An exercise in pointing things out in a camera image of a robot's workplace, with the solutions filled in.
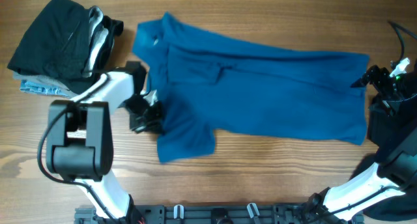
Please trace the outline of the blue polo shirt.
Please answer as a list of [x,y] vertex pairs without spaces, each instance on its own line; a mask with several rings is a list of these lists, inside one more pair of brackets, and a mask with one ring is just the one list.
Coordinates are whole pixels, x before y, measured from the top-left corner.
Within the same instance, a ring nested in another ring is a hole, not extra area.
[[162,104],[162,163],[212,154],[217,129],[364,142],[366,91],[352,84],[366,71],[365,54],[254,44],[168,13],[138,25],[132,51]]

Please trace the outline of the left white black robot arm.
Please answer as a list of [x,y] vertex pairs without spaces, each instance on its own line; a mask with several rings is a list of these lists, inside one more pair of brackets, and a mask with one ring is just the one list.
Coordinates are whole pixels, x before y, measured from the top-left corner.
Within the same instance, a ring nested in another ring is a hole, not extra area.
[[93,207],[76,210],[75,223],[145,223],[111,169],[110,116],[124,108],[131,131],[161,134],[162,105],[156,91],[144,90],[147,70],[137,61],[98,74],[100,79],[82,94],[51,103],[38,166],[50,180],[81,188],[92,202]]

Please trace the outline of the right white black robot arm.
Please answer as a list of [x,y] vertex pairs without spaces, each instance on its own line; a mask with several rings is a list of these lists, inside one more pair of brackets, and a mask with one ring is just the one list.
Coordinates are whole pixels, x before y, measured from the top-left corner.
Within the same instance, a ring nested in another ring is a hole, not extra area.
[[372,66],[353,87],[371,84],[369,139],[377,152],[338,187],[315,193],[304,205],[304,223],[349,223],[363,212],[382,221],[416,218],[416,72]]

